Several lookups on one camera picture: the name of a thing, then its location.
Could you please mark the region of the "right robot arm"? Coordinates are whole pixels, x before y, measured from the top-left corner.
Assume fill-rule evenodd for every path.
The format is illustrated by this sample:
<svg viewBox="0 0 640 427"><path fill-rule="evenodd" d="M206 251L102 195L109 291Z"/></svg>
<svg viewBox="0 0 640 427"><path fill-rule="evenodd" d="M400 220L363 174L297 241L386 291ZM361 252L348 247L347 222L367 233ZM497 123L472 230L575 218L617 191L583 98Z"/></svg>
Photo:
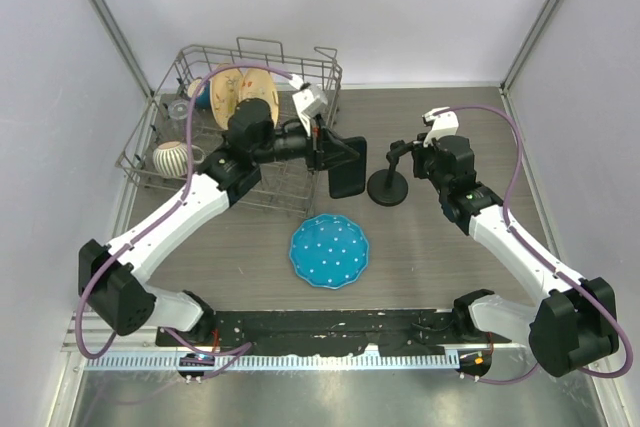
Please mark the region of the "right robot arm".
<svg viewBox="0 0 640 427"><path fill-rule="evenodd" d="M477 181L467 138L422 133L412 158L414 176L431 182L445 217L492 253L533 302L526 306L491 292L469 295L468 307L451 318L457 338L472 342L486 331L496 333L528 347L555 377L618 351L612 287L564 265L509 216L502 199Z"/></svg>

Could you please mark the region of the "black smartphone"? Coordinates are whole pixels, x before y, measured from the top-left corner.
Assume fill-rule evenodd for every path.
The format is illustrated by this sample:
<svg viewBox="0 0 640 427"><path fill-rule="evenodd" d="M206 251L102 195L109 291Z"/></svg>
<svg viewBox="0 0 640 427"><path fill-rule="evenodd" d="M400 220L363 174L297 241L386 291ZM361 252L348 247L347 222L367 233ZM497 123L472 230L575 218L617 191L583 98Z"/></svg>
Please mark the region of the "black smartphone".
<svg viewBox="0 0 640 427"><path fill-rule="evenodd" d="M360 195L365 190L367 170L367 140L363 137L363 157L328 171L329 195L333 199L342 199Z"/></svg>

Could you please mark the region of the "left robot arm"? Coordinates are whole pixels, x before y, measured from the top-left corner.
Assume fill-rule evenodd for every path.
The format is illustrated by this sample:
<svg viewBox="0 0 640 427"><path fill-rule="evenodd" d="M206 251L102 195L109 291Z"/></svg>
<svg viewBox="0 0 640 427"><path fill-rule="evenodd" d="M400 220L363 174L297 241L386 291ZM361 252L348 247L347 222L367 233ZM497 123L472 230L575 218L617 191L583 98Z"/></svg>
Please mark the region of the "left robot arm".
<svg viewBox="0 0 640 427"><path fill-rule="evenodd" d="M223 138L191 180L144 221L106 245L90 240L80 249L80 298L116 335L154 326L193 346L211 338L215 318L204 300L153 288L148 280L174 249L260 182L262 165L302 159L309 170L328 172L334 199L365 189L365 138L340 137L318 114L308 124L290 120L275 127L268 103L248 99L237 106Z"/></svg>

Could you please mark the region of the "black phone stand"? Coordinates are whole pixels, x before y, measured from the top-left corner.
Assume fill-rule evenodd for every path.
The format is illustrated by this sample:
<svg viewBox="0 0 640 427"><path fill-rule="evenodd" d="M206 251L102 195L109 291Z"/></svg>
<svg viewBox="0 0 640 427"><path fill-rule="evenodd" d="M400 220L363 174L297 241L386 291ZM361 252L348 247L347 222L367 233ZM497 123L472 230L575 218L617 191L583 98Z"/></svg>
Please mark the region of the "black phone stand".
<svg viewBox="0 0 640 427"><path fill-rule="evenodd" d="M383 207L394 207L406 199L408 182L397 171L397 166L400 158L413 149L413 142L398 140L390 144L386 154L388 167L374 172L367 182L367 194L373 202Z"/></svg>

